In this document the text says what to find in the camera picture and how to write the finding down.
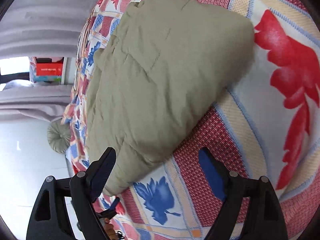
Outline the person's left hand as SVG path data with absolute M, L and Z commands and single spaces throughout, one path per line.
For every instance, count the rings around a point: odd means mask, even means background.
M 104 230 L 106 232 L 106 234 L 108 235 L 108 237 L 111 239 L 111 240 L 118 240 L 119 237 L 117 235 L 117 233 L 115 232 L 114 230 L 114 226 L 113 224 L 111 224 L 110 220 L 108 218 L 105 218 L 104 219 Z

